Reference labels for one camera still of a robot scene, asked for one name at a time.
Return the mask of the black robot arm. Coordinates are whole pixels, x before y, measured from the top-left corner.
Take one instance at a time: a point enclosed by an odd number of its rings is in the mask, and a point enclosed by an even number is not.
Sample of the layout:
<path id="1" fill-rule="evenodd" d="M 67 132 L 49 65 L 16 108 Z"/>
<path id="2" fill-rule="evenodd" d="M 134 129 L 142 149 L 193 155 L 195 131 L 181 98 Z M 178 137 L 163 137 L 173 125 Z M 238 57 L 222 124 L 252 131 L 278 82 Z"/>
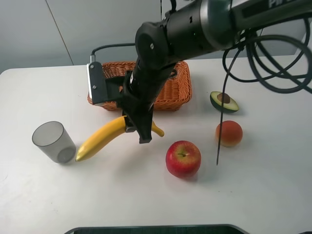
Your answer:
<path id="1" fill-rule="evenodd" d="M 172 8 L 161 22 L 143 23 L 135 38 L 136 65 L 125 77 L 124 101 L 119 104 L 130 120 L 130 128 L 138 132 L 140 143 L 151 141 L 154 101 L 176 63 L 185 59 L 246 49 L 256 82 L 280 94 L 310 92 L 311 70 L 293 76 L 288 68 L 278 67 L 277 72 L 269 71 L 268 77 L 290 79 L 295 87 L 281 89 L 268 84 L 256 68 L 256 48 L 262 48 L 266 40 L 283 41 L 299 48 L 311 61 L 311 50 L 297 39 L 257 35 L 262 28 L 296 19 L 308 21 L 311 16 L 309 0 L 196 0 L 179 10 Z"/>

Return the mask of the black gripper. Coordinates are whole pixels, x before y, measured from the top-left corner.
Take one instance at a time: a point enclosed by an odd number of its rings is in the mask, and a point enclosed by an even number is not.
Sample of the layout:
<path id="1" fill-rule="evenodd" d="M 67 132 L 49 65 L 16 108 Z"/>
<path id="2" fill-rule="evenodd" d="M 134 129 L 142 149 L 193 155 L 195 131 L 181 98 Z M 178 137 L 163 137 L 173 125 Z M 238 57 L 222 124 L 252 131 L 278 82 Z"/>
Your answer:
<path id="1" fill-rule="evenodd" d="M 153 104 L 174 66 L 173 63 L 155 70 L 137 63 L 130 77 L 125 80 L 122 99 L 117 102 L 117 106 L 122 109 L 125 132 L 137 131 L 140 144 L 149 143 L 152 140 Z M 130 120 L 126 114 L 134 115 Z"/>

